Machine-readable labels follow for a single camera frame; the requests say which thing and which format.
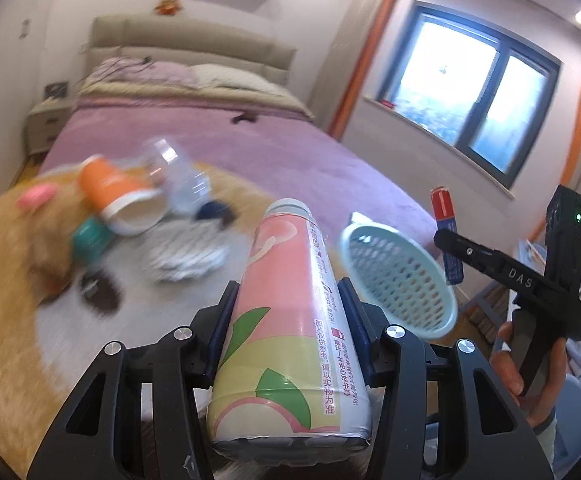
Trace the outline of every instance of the window pane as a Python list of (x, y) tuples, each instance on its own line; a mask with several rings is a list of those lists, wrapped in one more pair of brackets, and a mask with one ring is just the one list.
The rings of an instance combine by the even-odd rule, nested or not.
[(546, 74), (510, 57), (502, 82), (471, 148), (506, 173), (524, 140), (546, 83)]
[(455, 144), (487, 79), (496, 50), (437, 23), (424, 23), (397, 94), (404, 117)]

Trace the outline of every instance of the teal object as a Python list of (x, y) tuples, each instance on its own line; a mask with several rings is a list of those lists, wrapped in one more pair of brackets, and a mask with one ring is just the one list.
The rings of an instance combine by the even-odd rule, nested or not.
[(380, 306), (391, 324), (427, 341), (453, 329), (458, 316), (453, 289), (418, 243), (361, 217), (344, 229), (340, 251), (362, 301)]
[(96, 263), (109, 248), (115, 235), (96, 216), (91, 216), (73, 234), (73, 259), (83, 265)]

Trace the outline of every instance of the windowsill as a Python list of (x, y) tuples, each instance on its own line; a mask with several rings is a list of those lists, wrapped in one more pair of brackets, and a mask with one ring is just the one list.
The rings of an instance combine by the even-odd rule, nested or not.
[(480, 165), (476, 164), (473, 160), (471, 160), (466, 155), (464, 155), (463, 153), (461, 153), (454, 146), (452, 146), (452, 145), (444, 142), (442, 139), (440, 139), (440, 137), (438, 137), (435, 134), (429, 132), (428, 130), (426, 130), (425, 128), (421, 127), (419, 124), (415, 123), (414, 121), (411, 121), (410, 119), (408, 119), (408, 118), (404, 117), (403, 115), (397, 113), (395, 110), (391, 110), (390, 108), (384, 106), (382, 103), (377, 102), (372, 97), (364, 96), (364, 100), (366, 102), (374, 105), (375, 107), (380, 108), (381, 110), (384, 110), (384, 112), (386, 112), (388, 114), (391, 114), (393, 117), (396, 117), (396, 118), (398, 118), (398, 119), (400, 119), (400, 120), (402, 120), (402, 121), (410, 124), (411, 126), (416, 127), (418, 130), (420, 130), (424, 134), (428, 135), (431, 139), (434, 139), (441, 146), (443, 146), (444, 148), (446, 148), (447, 150), (449, 150), (451, 153), (453, 153), (455, 156), (457, 156), (458, 158), (460, 158), (466, 164), (468, 164), (469, 166), (472, 166), (472, 168), (474, 168), (485, 179), (487, 179), (489, 182), (491, 182), (491, 184), (493, 184), (494, 187), (496, 187), (501, 193), (503, 193), (504, 195), (506, 195), (510, 200), (515, 200), (515, 195), (512, 192), (510, 192), (509, 189), (506, 189), (506, 187), (502, 186), (502, 184), (500, 184), (500, 182), (496, 178), (494, 178), (490, 173), (488, 173), (488, 171), (486, 171)]

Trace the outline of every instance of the window frame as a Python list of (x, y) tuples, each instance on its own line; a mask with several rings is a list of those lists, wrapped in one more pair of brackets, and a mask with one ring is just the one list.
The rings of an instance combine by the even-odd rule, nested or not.
[[(426, 22), (438, 23), (439, 25), (448, 27), (452, 30), (457, 30), (458, 32), (466, 34), (476, 40), (483, 41), (486, 44), (491, 44), (491, 46), (496, 49), (497, 53), (493, 58), (491, 70), (488, 73), (477, 101), (466, 117), (456, 142), (451, 144), (441, 139), (436, 134), (432, 132), (431, 134), (440, 138), (442, 142), (445, 142), (470, 158), (478, 166), (482, 167), (482, 169), (494, 177), (494, 179), (496, 179), (502, 186), (506, 187), (506, 189), (512, 188), (515, 179), (522, 170), (523, 165), (526, 163), (526, 160), (535, 145), (535, 141), (537, 140), (544, 121), (546, 120), (549, 107), (551, 106), (555, 94), (555, 87), (557, 86), (557, 80), (561, 69), (561, 61), (538, 46), (518, 37), (514, 33), (498, 28), (490, 23), (486, 23), (479, 18), (455, 10), (445, 9), (444, 7), (430, 6), (422, 4), (421, 2), (415, 2), (403, 28), (404, 33), (398, 41), (395, 54), (392, 56), (391, 66), (389, 67), (383, 84), (379, 89), (377, 97), (378, 102), (389, 99), (391, 95), (396, 94), (399, 90), (404, 72), (406, 71), (413, 54), (415, 43), (419, 38), (421, 28)], [(493, 100), (504, 76), (508, 59), (511, 56), (517, 57), (532, 66), (535, 65), (538, 69), (545, 72), (547, 79), (541, 97), (537, 103), (535, 114), (526, 129), (515, 156), (511, 160), (507, 170), (504, 172), (494, 167), (493, 164), (473, 150), (471, 148), (471, 142), (473, 142), (477, 137), (480, 126), (487, 118), (488, 110), (490, 109), (491, 104), (493, 104)], [(398, 110), (395, 110), (395, 113), (408, 120), (408, 118), (402, 116)]]

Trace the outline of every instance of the light blue basket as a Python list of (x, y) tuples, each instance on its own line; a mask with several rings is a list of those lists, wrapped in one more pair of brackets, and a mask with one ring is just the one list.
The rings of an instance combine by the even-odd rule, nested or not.
[(445, 336), (457, 321), (457, 301), (442, 268), (399, 231), (374, 222), (342, 233), (343, 264), (362, 301), (381, 306), (389, 322), (421, 339)]

